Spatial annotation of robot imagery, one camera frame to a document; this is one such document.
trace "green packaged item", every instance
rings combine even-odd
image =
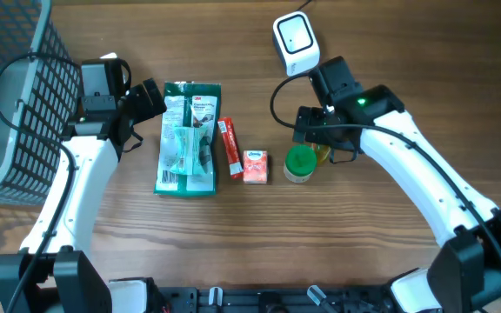
[[[173,132],[177,144],[177,159],[170,172],[179,175],[205,174],[200,163],[200,144],[206,135],[206,128],[173,126]]]
[[[216,171],[212,147],[221,103],[221,85],[166,83],[164,101],[167,111],[162,114],[154,193],[171,196],[215,195]],[[192,174],[187,168],[189,160],[192,162]]]

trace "plastic basket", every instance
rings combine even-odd
[[[0,63],[28,51],[70,58],[50,9],[50,0],[0,0]],[[23,60],[2,75],[0,106],[15,125],[55,139],[76,109],[79,88],[80,73],[72,66]],[[43,203],[59,156],[55,146],[18,135],[0,121],[0,203]]]

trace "black metal bracket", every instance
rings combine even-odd
[[[32,255],[0,255],[0,302],[3,309],[18,286]],[[39,283],[54,276],[56,287],[40,288]],[[15,312],[38,313],[49,308],[67,312],[111,312],[111,294],[102,278],[82,251],[62,250],[44,254],[37,261],[34,275],[27,282]]]
[[[325,114],[321,108],[310,108],[302,106],[297,111],[297,120],[295,121],[296,126],[321,126],[325,125]],[[293,142],[295,143],[317,143],[323,145],[329,145],[333,149],[354,152],[356,151],[355,145],[349,141],[345,140],[343,142],[336,141],[330,137],[331,133],[329,131],[307,131],[302,132],[295,130],[293,131]]]
[[[501,213],[486,225],[501,247]],[[445,312],[471,312],[501,297],[501,264],[479,227],[458,230],[444,245],[428,283]]]
[[[384,286],[356,286],[323,290],[326,300],[337,312],[344,313],[397,313],[391,299],[385,296]],[[307,290],[224,290],[222,306],[224,313],[324,313],[307,296]],[[218,308],[208,305],[208,290],[198,293],[198,313],[218,313]],[[186,310],[176,312],[190,313]]]
[[[196,288],[160,288],[159,292],[170,304],[171,312],[197,313],[198,290]],[[208,297],[203,299],[208,304]]]

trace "wooden table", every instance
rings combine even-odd
[[[229,178],[220,139],[216,196],[155,196],[161,119],[137,126],[144,145],[121,159],[94,229],[92,260],[105,279],[340,286],[382,283],[431,264],[438,246],[427,223],[367,156],[326,164],[305,184],[284,177],[294,143],[268,109],[284,79],[271,26],[299,4],[54,7],[52,19],[77,61],[115,51],[135,83],[221,83],[221,114],[233,118],[240,149],[273,156],[270,185],[243,185]],[[501,2],[318,0],[305,11],[322,59],[342,55],[364,87],[392,88],[444,158],[501,207]],[[317,105],[306,79],[277,98],[287,121],[300,105]],[[0,253],[17,250],[39,210],[0,206]],[[501,311],[501,301],[488,309]]]

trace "black mount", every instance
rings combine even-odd
[[[325,289],[327,303],[338,313],[398,313],[385,285]],[[221,306],[208,303],[208,290],[198,293],[198,313],[325,313],[307,290],[224,290]]]
[[[123,83],[122,64],[117,59],[84,61],[82,65],[84,96],[77,100],[77,112],[63,128],[64,141],[76,136],[110,139],[120,159],[124,144],[135,135],[134,125],[167,110],[154,79],[134,87]]]
[[[300,107],[293,141],[330,145],[335,150],[363,153],[360,129],[299,131],[298,126],[338,124],[374,125],[374,120],[393,110],[404,111],[404,104],[383,85],[363,90],[342,57],[335,57],[309,72],[312,88],[322,108]]]
[[[486,225],[501,247],[501,211]],[[501,297],[501,263],[479,227],[458,228],[428,271],[434,297],[445,312],[471,312]]]
[[[0,255],[0,302],[7,308],[32,255],[28,250]],[[56,287],[40,288],[48,276]],[[56,254],[38,260],[35,274],[18,298],[15,312],[37,313],[48,310],[90,313],[111,312],[111,294],[102,278],[82,251],[63,247]]]

